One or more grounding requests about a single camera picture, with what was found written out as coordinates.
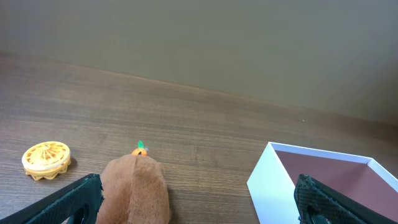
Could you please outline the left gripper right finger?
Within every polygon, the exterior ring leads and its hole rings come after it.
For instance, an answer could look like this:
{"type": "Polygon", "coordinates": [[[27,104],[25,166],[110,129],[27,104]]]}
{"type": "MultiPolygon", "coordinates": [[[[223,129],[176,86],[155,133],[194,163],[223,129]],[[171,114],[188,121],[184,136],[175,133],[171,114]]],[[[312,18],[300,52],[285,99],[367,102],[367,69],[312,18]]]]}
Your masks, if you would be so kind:
{"type": "Polygon", "coordinates": [[[397,224],[306,174],[298,177],[294,199],[300,224],[397,224]]]}

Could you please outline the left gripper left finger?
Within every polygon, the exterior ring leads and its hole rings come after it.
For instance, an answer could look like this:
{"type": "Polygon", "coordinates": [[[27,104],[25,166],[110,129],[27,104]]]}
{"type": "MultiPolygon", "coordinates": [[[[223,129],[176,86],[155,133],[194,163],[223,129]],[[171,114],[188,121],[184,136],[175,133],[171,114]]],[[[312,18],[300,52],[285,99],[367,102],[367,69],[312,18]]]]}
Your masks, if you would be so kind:
{"type": "Polygon", "coordinates": [[[100,175],[88,174],[1,220],[1,224],[95,224],[104,200],[100,175]]]}

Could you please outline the brown plush toy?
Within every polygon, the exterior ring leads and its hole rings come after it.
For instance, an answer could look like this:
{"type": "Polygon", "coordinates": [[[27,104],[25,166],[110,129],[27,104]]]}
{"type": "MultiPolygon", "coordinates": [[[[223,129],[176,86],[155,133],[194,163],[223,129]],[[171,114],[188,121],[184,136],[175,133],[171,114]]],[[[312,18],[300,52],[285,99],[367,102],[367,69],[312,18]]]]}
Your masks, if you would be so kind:
{"type": "Polygon", "coordinates": [[[104,200],[96,223],[169,223],[169,192],[161,163],[142,141],[131,154],[111,160],[101,174],[104,200]]]}

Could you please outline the yellow plastic wheel disc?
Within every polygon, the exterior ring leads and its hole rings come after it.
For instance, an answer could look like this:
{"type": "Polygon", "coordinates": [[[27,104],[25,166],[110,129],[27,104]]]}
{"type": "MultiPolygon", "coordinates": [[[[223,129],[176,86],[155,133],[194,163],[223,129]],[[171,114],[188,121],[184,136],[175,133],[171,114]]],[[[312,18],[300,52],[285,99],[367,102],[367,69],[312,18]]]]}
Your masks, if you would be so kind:
{"type": "Polygon", "coordinates": [[[22,156],[25,174],[35,181],[52,180],[64,174],[71,164],[70,148],[58,141],[46,141],[30,147],[22,156]]]}

